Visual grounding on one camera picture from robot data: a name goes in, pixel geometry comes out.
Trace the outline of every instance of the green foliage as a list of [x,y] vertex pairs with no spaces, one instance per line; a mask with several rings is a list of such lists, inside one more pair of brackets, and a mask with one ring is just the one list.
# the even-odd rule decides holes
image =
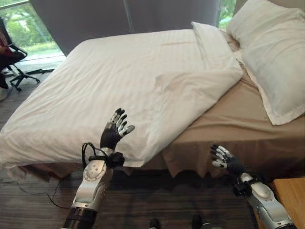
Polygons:
[[[6,0],[5,2],[10,4],[17,1]],[[0,17],[6,22],[10,37],[20,47],[52,41],[46,27],[29,3],[0,10]]]
[[224,28],[233,16],[236,0],[222,0],[219,27]]
[[59,47],[55,42],[35,44],[29,47],[24,47],[24,49],[28,52],[29,56],[61,52],[61,50],[59,49]]

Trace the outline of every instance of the wall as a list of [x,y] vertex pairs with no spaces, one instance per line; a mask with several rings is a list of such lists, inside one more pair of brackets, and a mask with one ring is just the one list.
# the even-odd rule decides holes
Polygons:
[[[64,54],[80,42],[128,34],[122,0],[30,0]],[[129,0],[135,32],[215,25],[220,0]]]

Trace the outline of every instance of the headboard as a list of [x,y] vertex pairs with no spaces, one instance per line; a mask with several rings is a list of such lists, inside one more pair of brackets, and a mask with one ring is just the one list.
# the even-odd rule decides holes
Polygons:
[[[244,5],[247,0],[237,0],[235,5],[234,14]],[[305,0],[269,0],[276,5],[284,6],[287,8],[300,8],[305,12]]]

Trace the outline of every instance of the floor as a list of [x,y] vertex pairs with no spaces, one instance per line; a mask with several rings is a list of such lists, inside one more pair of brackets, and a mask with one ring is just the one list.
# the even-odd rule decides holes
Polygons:
[[[42,81],[48,76],[38,76]],[[0,128],[10,115],[37,87],[34,80],[25,80],[21,92],[13,90],[0,102]],[[81,183],[81,171],[59,182],[54,201],[68,207]],[[54,229],[60,228],[69,210],[50,203],[46,195],[22,192],[4,170],[0,171],[0,228]],[[28,192],[48,192],[51,196],[58,180],[49,183],[28,175],[20,186]],[[183,172],[171,178],[167,171],[136,172],[128,177],[116,171],[94,228],[144,229],[151,218],[158,218],[164,229],[191,228],[193,214],[204,215],[225,229],[256,229],[253,213],[242,198],[232,193],[230,179],[204,179],[193,172]]]
[[57,68],[66,57],[63,53],[55,53],[54,56],[39,55],[37,57],[30,56],[28,59],[24,59],[16,65],[25,72],[30,72],[35,69],[54,69]]

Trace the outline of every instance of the office chair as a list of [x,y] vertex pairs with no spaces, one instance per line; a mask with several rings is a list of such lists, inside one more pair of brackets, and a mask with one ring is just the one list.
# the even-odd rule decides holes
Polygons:
[[18,47],[16,44],[13,43],[13,41],[11,40],[11,38],[10,38],[6,28],[5,28],[5,24],[4,24],[4,21],[3,21],[2,18],[0,18],[0,29],[2,30],[2,33],[3,33],[3,35],[5,36],[5,38],[7,40],[8,47],[13,49],[14,52],[19,52],[19,53],[22,54],[22,55],[20,55],[20,58],[17,58],[14,61],[7,62],[7,66],[6,66],[7,69],[9,69],[10,71],[14,72],[13,69],[11,68],[11,66],[10,66],[10,65],[13,65],[17,69],[17,71],[19,73],[18,76],[16,76],[12,80],[10,80],[11,86],[16,88],[17,91],[21,91],[21,88],[19,88],[18,86],[19,86],[19,84],[21,83],[21,81],[24,78],[26,78],[26,79],[27,78],[31,78],[31,79],[36,80],[37,83],[40,83],[39,79],[30,76],[30,74],[44,73],[42,69],[38,69],[38,70],[35,70],[35,71],[24,73],[20,68],[16,67],[15,63],[23,60],[28,55],[28,53],[25,50],[23,50],[22,48]]

